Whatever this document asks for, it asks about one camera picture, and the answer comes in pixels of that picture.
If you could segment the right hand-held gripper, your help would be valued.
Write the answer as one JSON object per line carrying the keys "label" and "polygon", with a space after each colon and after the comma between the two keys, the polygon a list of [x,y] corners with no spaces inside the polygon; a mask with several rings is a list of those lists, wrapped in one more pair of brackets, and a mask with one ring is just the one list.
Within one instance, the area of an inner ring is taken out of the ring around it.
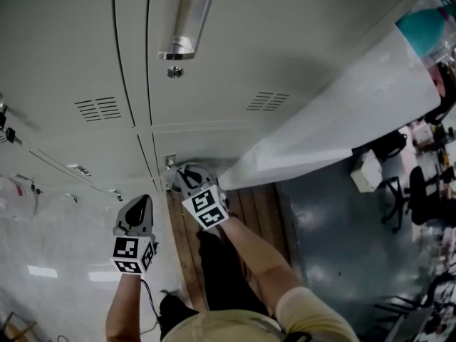
{"label": "right hand-held gripper", "polygon": [[179,166],[172,190],[182,195],[182,205],[204,230],[229,219],[225,193],[200,164],[188,162]]}

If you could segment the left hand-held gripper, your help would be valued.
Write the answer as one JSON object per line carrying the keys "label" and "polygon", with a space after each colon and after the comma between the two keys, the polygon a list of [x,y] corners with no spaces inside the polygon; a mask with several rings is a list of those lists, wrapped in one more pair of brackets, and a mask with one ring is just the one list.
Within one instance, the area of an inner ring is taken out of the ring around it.
{"label": "left hand-held gripper", "polygon": [[146,274],[156,254],[152,233],[153,203],[150,195],[140,195],[124,205],[117,216],[112,263],[122,274]]}

